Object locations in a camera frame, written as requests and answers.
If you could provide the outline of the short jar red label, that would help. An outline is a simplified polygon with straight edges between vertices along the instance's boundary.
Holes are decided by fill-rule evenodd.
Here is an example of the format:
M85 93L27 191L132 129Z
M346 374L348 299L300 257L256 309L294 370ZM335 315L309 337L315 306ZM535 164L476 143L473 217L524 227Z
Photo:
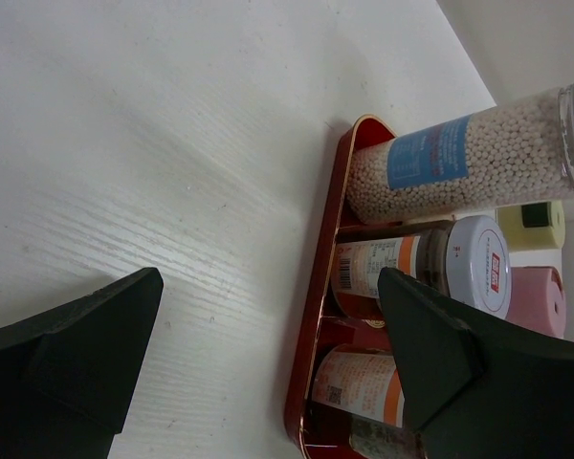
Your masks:
M339 231L330 287L351 318L381 320L378 279L395 268L439 293L500 319L512 277L507 243L489 216Z

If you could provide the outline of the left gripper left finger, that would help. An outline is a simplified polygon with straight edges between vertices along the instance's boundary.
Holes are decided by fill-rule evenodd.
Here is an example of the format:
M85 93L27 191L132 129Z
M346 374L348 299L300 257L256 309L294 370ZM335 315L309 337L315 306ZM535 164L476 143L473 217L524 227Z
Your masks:
M105 458L123 430L164 282L143 268L0 328L0 458Z

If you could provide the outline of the short jar white lid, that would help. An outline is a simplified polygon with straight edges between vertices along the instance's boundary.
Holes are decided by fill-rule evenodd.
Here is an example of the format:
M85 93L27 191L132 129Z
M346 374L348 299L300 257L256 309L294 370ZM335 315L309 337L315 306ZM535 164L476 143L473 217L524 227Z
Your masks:
M406 399L393 356L340 345L320 363L311 393L315 437L358 458L423 458L406 426Z

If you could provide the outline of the pink lid small bottle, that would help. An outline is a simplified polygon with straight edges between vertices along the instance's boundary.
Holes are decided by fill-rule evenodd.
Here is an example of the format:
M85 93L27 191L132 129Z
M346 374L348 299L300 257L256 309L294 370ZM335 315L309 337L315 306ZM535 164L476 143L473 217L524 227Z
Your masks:
M562 339L566 298L559 271L550 266L512 269L512 295L507 320L520 327Z

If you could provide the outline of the yellow lid small bottle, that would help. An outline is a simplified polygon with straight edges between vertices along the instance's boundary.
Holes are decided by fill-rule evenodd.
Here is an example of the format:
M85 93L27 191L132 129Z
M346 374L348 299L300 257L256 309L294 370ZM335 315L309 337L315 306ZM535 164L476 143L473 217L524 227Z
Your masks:
M509 251L560 250L565 241L561 201L547 201L497 210L497 223Z

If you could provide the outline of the tall bottle silver lid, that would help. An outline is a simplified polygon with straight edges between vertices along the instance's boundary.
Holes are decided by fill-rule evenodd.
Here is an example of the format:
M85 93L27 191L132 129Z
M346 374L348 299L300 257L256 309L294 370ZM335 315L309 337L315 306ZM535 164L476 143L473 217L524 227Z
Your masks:
M346 199L365 224L574 198L574 83L363 148Z

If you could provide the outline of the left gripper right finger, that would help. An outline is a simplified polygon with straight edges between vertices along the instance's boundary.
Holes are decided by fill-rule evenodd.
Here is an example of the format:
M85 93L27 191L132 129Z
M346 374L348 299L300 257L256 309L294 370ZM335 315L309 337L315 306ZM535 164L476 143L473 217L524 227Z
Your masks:
M574 342L441 295L392 268L378 288L405 395L430 458L574 458Z

